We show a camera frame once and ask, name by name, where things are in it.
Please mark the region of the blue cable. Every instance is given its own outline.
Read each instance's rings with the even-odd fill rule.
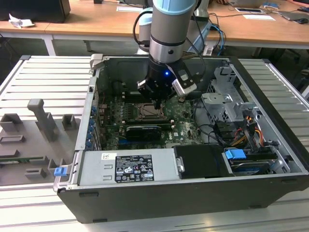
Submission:
[[[224,38],[223,38],[223,34],[222,34],[222,31],[217,28],[215,25],[212,25],[212,27],[214,27],[221,35],[221,39],[222,39],[222,42],[221,42],[221,47],[220,47],[220,52],[218,53],[218,56],[221,54],[222,52],[222,48],[223,48],[223,44],[224,44]]]

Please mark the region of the motherboard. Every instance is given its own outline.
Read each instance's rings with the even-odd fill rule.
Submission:
[[[104,150],[172,148],[202,144],[192,119],[193,103],[175,96],[156,110],[150,102],[103,97],[99,105]]]

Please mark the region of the power supply label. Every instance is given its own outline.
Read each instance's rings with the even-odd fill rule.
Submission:
[[[117,183],[154,181],[154,167],[151,155],[117,156],[115,161]]]

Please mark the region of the sticker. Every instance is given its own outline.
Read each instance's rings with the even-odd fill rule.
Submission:
[[[115,181],[117,183],[154,181],[151,155],[115,156],[115,159]]]
[[[114,160],[117,153],[102,153],[101,160]]]

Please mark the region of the desk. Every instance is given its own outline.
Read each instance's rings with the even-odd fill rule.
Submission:
[[[118,12],[116,3],[94,4],[91,0],[70,0],[71,12],[65,23],[37,23],[32,28],[14,28],[0,21],[4,37],[43,39],[50,56],[53,40],[133,41],[132,27],[139,13]]]
[[[280,10],[284,11],[298,8],[287,1],[273,2],[277,2]],[[33,28],[17,29],[8,22],[0,22],[0,33],[5,37],[43,39],[51,56],[56,55],[53,46],[56,39],[133,41],[132,27],[138,13],[117,12],[117,4],[93,4],[91,0],[70,0],[70,6],[66,23],[36,23]],[[217,15],[239,14],[231,9],[215,2],[209,6],[209,12]],[[227,36],[226,45],[309,49],[309,24],[290,22],[276,14],[271,16],[276,21],[249,20],[243,16],[219,18],[220,27]],[[214,43],[218,39],[218,33],[211,31],[207,40]]]
[[[279,5],[280,11],[294,11],[299,6],[282,0],[272,0]],[[240,12],[231,6],[213,3],[208,7],[209,13],[217,15],[238,15]],[[309,24],[301,25],[291,22],[273,13],[276,21],[246,19],[239,15],[234,17],[219,17],[220,28],[226,33],[226,45],[248,47],[272,47],[309,49]],[[216,17],[210,17],[216,23]],[[211,31],[207,41],[218,41],[218,32]]]

